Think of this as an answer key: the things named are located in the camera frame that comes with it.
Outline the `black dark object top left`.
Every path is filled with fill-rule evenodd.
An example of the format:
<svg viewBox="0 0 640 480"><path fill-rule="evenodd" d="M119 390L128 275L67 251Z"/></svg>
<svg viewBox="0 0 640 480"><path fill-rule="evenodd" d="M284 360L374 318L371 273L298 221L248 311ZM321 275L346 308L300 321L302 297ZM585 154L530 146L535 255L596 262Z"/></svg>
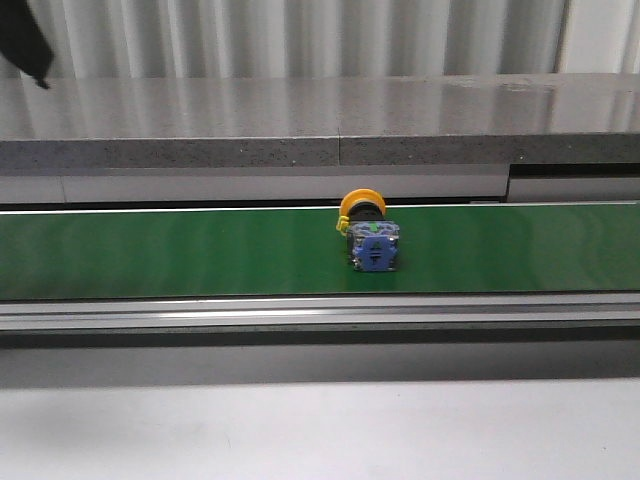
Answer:
<svg viewBox="0 0 640 480"><path fill-rule="evenodd" d="M37 86L48 90L54 52L24 0L1 0L1 54Z"/></svg>

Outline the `green conveyor belt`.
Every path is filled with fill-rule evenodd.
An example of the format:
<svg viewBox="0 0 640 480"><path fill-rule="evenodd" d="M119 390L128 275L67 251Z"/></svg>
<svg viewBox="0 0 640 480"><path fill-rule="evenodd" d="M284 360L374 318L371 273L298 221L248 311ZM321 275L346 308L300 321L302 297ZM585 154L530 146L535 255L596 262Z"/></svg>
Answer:
<svg viewBox="0 0 640 480"><path fill-rule="evenodd" d="M635 203L393 207L397 269L350 266L333 208L5 212L5 301L635 291Z"/></svg>

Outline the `yellow blue push button switch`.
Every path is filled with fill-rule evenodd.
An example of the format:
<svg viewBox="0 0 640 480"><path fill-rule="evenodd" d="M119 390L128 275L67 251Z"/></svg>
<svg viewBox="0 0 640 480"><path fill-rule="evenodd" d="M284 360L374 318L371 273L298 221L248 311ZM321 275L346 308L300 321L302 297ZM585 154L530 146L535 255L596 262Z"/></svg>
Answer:
<svg viewBox="0 0 640 480"><path fill-rule="evenodd" d="M383 196L372 189L346 194L339 206L336 230L345 238L347 254L359 272L396 270L400 227L386 218Z"/></svg>

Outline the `white pleated curtain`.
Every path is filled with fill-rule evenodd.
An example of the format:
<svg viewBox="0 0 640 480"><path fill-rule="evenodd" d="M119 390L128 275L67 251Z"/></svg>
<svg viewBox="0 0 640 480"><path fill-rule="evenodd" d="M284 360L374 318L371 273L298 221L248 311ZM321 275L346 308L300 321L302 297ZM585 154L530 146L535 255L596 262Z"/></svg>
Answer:
<svg viewBox="0 0 640 480"><path fill-rule="evenodd" d="M34 1L54 78L637 73L635 1Z"/></svg>

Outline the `silver aluminium conveyor frame rail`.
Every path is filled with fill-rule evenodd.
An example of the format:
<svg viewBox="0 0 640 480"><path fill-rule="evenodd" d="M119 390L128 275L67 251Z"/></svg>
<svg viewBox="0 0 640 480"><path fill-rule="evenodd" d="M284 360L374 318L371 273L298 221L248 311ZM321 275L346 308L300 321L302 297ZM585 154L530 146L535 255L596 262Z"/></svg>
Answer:
<svg viewBox="0 0 640 480"><path fill-rule="evenodd" d="M636 320L636 293L364 295L4 303L4 331Z"/></svg>

